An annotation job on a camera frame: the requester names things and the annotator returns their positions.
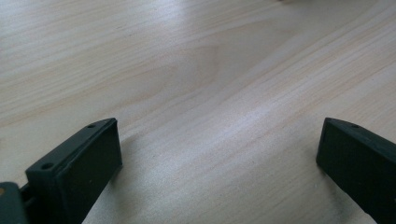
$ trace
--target black object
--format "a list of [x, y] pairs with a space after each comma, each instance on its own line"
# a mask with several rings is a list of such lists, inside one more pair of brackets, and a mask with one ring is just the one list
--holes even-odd
[[0, 183], [0, 223], [81, 223], [121, 166], [117, 120], [92, 123], [29, 167], [21, 191]]
[[318, 166], [377, 223], [396, 223], [396, 145], [339, 119], [325, 119]]

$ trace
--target wood grain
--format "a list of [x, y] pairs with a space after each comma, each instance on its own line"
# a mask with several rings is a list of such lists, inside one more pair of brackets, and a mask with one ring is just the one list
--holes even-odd
[[119, 120], [85, 223], [374, 223], [315, 163], [324, 118], [396, 142], [393, 0], [0, 1], [0, 180]]

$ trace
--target screw hole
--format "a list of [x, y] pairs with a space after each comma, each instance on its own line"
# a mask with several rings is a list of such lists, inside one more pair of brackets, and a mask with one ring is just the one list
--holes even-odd
[[44, 165], [41, 166], [41, 169], [48, 170], [52, 166], [53, 166], [53, 163], [45, 163]]

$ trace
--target table surface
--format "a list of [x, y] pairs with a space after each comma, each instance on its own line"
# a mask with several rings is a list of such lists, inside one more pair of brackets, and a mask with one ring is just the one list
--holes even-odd
[[326, 117], [396, 141], [394, 0], [1, 0], [0, 180], [117, 118], [84, 223], [374, 223], [315, 163]]

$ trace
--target black plastic part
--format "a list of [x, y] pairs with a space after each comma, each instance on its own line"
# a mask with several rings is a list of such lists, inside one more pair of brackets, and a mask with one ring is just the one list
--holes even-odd
[[29, 167], [21, 191], [0, 185], [0, 223], [79, 224], [121, 166], [117, 120], [92, 123]]
[[0, 183], [0, 223], [28, 224], [20, 189], [15, 183]]
[[339, 119], [325, 119], [318, 166], [377, 223], [396, 223], [396, 145]]

